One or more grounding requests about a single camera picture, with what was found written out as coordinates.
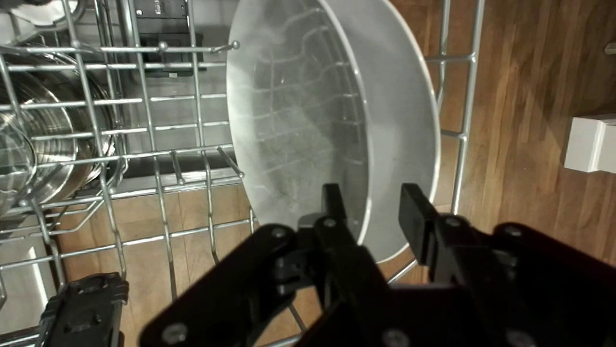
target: dishwasher rack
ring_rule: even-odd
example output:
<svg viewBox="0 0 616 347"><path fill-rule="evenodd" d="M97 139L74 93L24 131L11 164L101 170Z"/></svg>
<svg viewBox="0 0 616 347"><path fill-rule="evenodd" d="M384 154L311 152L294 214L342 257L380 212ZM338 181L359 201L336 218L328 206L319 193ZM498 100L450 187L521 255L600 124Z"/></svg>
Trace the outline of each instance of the dishwasher rack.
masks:
<svg viewBox="0 0 616 347"><path fill-rule="evenodd" d="M0 112L15 112L20 110L51 110L51 108L84 108L92 122L92 131L78 131L78 133L66 133L66 135L49 135L53 139L92 139L97 149L101 149L103 137L117 137L117 151L107 156L95 156L95 158L76 158L70 162L63 162L61 166L90 166L97 164L101 166L99 177L95 183L86 185L84 189L78 189L72 197L65 201L51 201L38 204L36 201L28 201L28 204L20 204L18 208L13 208L11 214L28 214L32 224L20 224L11 226L9 230L0 228L0 247L9 247L15 243L22 243L28 239L40 239L45 247L47 255L36 255L32 258L24 260L9 260L0 264L0 274L5 270L18 270L32 264L49 264L55 285L65 284L63 274L63 260L113 251L117 257L118 272L126 272L126 260L124 260L124 247L136 247L143 243L163 243L165 257L167 257L167 274L169 274L169 291L170 297L176 297L176 284L174 284L174 270L172 270L172 239L176 237L188 237L188 235L205 235L209 241L209 253L211 258L217 260L215 255L215 233L220 233L228 228L246 226L246 230L253 230L255 218L251 210L246 210L246 216L240 220L215 224L213 222L213 195L217 187L222 185L242 185L242 170L236 166L232 156L232 143L228 141L215 141L209 143L205 131L207 129L219 129L228 127L228 120L203 120L201 102L203 100L215 100L224 102L224 93L203 93L199 85L199 71L224 71L224 54L228 50L240 48L240 43L217 43L201 46L197 43L197 35L194 33L194 2L186 0L188 6L188 37L190 43L184 46L120 46L117 37L117 21L113 17L113 4L109 0L92 0L90 12L95 31L97 31L97 44L90 44L80 41L80 33L74 27L72 19L66 19L65 33L53 33L53 35L40 35L38 39L30 41L32 44L24 46L1 46L0 48L0 73L1 81L9 93L9 104L0 104ZM473 10L473 23L471 23L471 48L467 54L448 54L448 33L450 33L450 8L453 0L440 0L440 35L438 35L438 54L436 56L425 56L425 62L432 66L434 73L434 95L438 108L442 106L446 93L444 85L448 81L448 68L451 64L465 64L467 66L467 79L463 85L463 112L461 112L461 127L459 129L442 129L442 139L453 139L457 143L455 149L455 170L453 170L453 183L451 183L451 197L450 197L450 212L459 210L459 197L461 197L461 181L463 181L463 170L465 170L465 158L467 158L467 141L469 141L469 129L471 129L471 114L473 114L473 98L475 98L475 77L477 77L477 56L478 56L478 44L480 44L480 27L482 27L482 12L484 12L484 0L475 0ZM63 12L68 14L68 0L61 0ZM136 27L136 16L134 8L128 12L128 21L132 27ZM74 56L72 66L57 66L57 64L41 64L41 66L26 66L26 64L11 64L5 60L5 54L70 54ZM190 56L188 62L143 62L143 54L186 54ZM76 71L80 77L80 87L84 91L82 100L66 100L66 102L51 102L51 104L18 104L15 91L11 89L11 73L18 71ZM169 95L151 95L147 91L147 73L149 71L190 71L192 79L192 93L180 95L180 97L169 97ZM99 81L105 85L105 98L93 98L88 75L97 73ZM140 87L140 95L124 95L124 85L120 81L120 73L132 73L132 79ZM186 124L163 124L155 125L151 116L151 106L155 104L170 104L170 102L192 102L192 122ZM124 125L120 122L118 108L124 106L140 106L143 110L143 124L138 127ZM111 114L117 120L117 127L113 129L101 129L95 120L95 108L109 108ZM192 131L194 133L194 145L190 147L159 147L157 137L163 133L172 131ZM145 141L145 147L142 151L130 151L128 139L130 137L142 137ZM190 172L184 168L182 158L192 158L195 162L201 162L201 168L195 172ZM151 170L151 177L143 179L143 185L130 185L128 189L122 187L124 174L130 170L134 162L147 162L147 170ZM180 231L169 231L167 220L165 220L165 195L176 193L176 191L205 191L205 218L207 224L197 230L180 230ZM157 212L161 216L161 235L155 237L140 237L124 241L117 230L117 210L113 208L113 201L118 199L132 199L132 197L155 197L157 201ZM61 253L57 247L55 237L76 233L95 212L103 212L109 222L109 233L113 235L113 243L92 247L92 249L78 249ZM70 216L76 222L70 226L61 226L57 220ZM400 280L403 274L407 274L411 268L415 268L415 262L407 262L401 266L390 282ZM297 328L303 330L303 322L299 314L292 309L290 311ZM36 337L34 330L22 330L20 334L9 334L7 337L0 337L0 345L11 345L16 341L32 341ZM296 341L294 337L282 339L272 345L290 345Z"/></svg>

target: wooden floor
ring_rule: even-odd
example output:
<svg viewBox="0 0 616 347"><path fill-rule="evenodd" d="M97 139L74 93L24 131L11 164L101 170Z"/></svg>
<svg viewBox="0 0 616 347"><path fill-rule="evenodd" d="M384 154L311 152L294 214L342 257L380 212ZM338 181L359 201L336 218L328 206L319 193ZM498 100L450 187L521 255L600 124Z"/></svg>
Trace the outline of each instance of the wooden floor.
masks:
<svg viewBox="0 0 616 347"><path fill-rule="evenodd" d="M413 29L425 54L436 54L438 0L392 0ZM473 0L451 0L450 52L463 54L469 46ZM488 231L498 222L523 222L561 239L604 262L616 264L616 176L575 174L561 170L571 110L616 110L616 58L602 46L616 41L613 0L486 0L475 118L469 137L469 162L463 176L461 214ZM448 70L442 127L459 125L465 68ZM448 204L453 170L453 143L442 145L442 168L436 206ZM242 214L246 204L240 191L226 191L230 210L217 216ZM203 224L190 210L203 206L203 197L169 197L174 218L170 226ZM145 233L159 226L147 218L151 201L124 201L117 208L124 216L122 237ZM63 239L63 251L109 243L88 226L86 233ZM247 231L234 230L219 239L226 253ZM203 237L174 243L178 289L211 266ZM382 266L394 272L409 255ZM126 251L130 303L122 316L126 345L134 343L138 326L169 301L165 249L132 247ZM66 262L66 272L80 278L115 266L111 253L78 257ZM423 270L411 272L407 284L419 282ZM317 314L307 293L297 311L307 320ZM284 316L261 341L297 332Z"/></svg>

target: white plate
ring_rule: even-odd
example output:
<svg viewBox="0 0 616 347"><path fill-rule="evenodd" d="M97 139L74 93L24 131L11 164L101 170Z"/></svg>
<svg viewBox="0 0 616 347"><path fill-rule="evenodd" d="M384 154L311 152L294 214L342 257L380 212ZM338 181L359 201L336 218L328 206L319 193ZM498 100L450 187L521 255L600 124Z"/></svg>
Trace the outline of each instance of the white plate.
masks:
<svg viewBox="0 0 616 347"><path fill-rule="evenodd" d="M438 125L417 44L388 2L242 0L230 25L230 137L261 224L296 226L338 183L376 260L403 249L400 185L432 195Z"/></svg>

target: dishwasher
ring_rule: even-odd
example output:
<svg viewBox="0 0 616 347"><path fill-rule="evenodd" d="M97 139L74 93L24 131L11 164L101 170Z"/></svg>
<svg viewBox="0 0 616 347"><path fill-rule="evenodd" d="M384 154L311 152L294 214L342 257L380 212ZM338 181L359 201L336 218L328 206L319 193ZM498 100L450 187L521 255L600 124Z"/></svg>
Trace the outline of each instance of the dishwasher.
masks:
<svg viewBox="0 0 616 347"><path fill-rule="evenodd" d="M407 251L400 183L430 199L446 185L457 212L484 2L471 2L465 54L448 52L457 2L430 2L434 56L386 0L0 8L0 345L32 345L49 297L101 272L128 282L132 345L255 226L317 214L323 183L340 183L348 230L378 262ZM451 64L467 70L463 108L440 129ZM296 330L276 337L305 328L288 316Z"/></svg>

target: wire rack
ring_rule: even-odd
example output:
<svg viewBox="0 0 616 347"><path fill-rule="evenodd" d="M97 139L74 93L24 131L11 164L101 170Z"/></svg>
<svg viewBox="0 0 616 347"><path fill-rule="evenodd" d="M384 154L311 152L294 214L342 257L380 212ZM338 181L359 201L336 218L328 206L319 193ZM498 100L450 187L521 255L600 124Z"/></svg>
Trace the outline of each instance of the wire rack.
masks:
<svg viewBox="0 0 616 347"><path fill-rule="evenodd" d="M36 110L80 110L90 122L90 129L70 131L70 133L53 133L53 135L34 135L32 141L90 141L97 156L72 158L65 162L45 164L49 170L47 177L41 177L41 183L47 183L51 176L57 174L63 166L95 166L97 177L88 185L72 191L66 199L61 201L36 201L36 187L28 189L22 203L9 210L7 216L26 216L28 224L1 226L0 228L0 247L13 247L38 239L45 253L34 255L28 258L9 258L0 262L0 274L9 270L24 270L28 266L47 266L53 276L53 285L61 287L65 280L63 262L66 258L93 255L93 253L113 253L117 258L117 270L126 274L124 249L161 243L167 257L167 274L169 274L169 291L170 297L176 297L174 270L172 270L172 239L188 235L205 235L211 245L211 258L217 260L215 253L215 233L246 226L253 230L255 220L249 208L246 208L244 218L230 222L215 222L213 191L224 185L240 185L242 170L236 166L232 156L230 137L213 137L213 133L228 133L228 120L224 116L209 120L203 112L203 102L224 102L224 89L209 89L199 79L209 75L224 75L224 54L234 50L236 43L226 43L226 37L220 33L213 39L213 44L201 44L197 33L194 31L194 0L188 0L188 43L182 46L153 44L143 46L138 43L138 12L124 2L128 8L120 12L109 0L92 0L82 14L82 21L90 21L93 27L93 39L88 41L70 19L68 0L61 0L63 12L68 14L65 27L61 31L36 35L18 46L1 46L0 50L0 73L5 85L7 102L0 104L0 114L36 112ZM467 54L451 56L446 52L448 33L450 33L450 8L451 0L440 0L440 35L438 35L438 56L426 56L425 62L432 64L434 73L434 95L436 104L442 106L444 85L448 77L450 64L465 64L467 79L463 85L463 112L459 129L442 129L442 137L457 141L455 152L455 170L451 183L451 204L450 212L459 210L461 197L461 177L467 156L467 139L471 129L471 110L475 95L475 77L477 77L477 54L482 27L482 10L484 0L475 2L473 23L471 23L471 48ZM120 23L128 23L132 33L118 31ZM47 56L47 54L66 54L72 58L70 64L26 64L18 56ZM182 56L182 60L172 62L151 62L147 56ZM70 71L78 75L78 87L82 89L82 98L74 100L53 100L53 102L18 102L13 77L15 73L61 73ZM180 75L190 81L190 89L184 95L155 95L157 91L149 87L149 75ZM92 75L95 75L97 85L103 85L103 97L95 95L92 87ZM136 85L136 93L126 91L128 83ZM184 122L176 124L159 124L155 122L155 106L184 102L190 104L190 114ZM142 122L126 122L124 110L138 108ZM113 127L105 127L97 114L105 110ZM169 133L190 133L190 145L186 143L165 143ZM113 152L103 151L105 141L113 139ZM138 177L143 183L130 185L126 181L136 179L130 174L132 168L143 166L147 172L145 177ZM169 230L165 220L167 203L165 195L178 191L205 191L205 226L194 230ZM113 201L132 199L132 197L155 197L157 214L161 216L161 233L153 237L122 239L118 231L117 210ZM111 243L61 251L57 245L59 235L78 233L93 214L105 214ZM61 218L70 218L72 224L61 224ZM401 266L390 282L400 280L407 274L415 262ZM290 309L292 318L297 328L303 330L299 314ZM36 337L34 330L22 330L0 337L0 345L11 345L16 341L32 341ZM276 341L272 345L290 345L294 337Z"/></svg>

